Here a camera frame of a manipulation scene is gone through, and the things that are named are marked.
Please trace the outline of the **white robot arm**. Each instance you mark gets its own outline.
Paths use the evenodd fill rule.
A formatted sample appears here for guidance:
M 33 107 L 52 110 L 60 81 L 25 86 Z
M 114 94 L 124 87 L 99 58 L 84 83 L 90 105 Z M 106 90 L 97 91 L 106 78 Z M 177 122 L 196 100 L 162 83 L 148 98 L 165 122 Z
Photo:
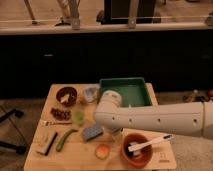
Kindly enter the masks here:
M 213 102 L 121 107 L 121 101 L 119 93 L 105 91 L 95 121 L 112 132 L 131 128 L 213 139 Z

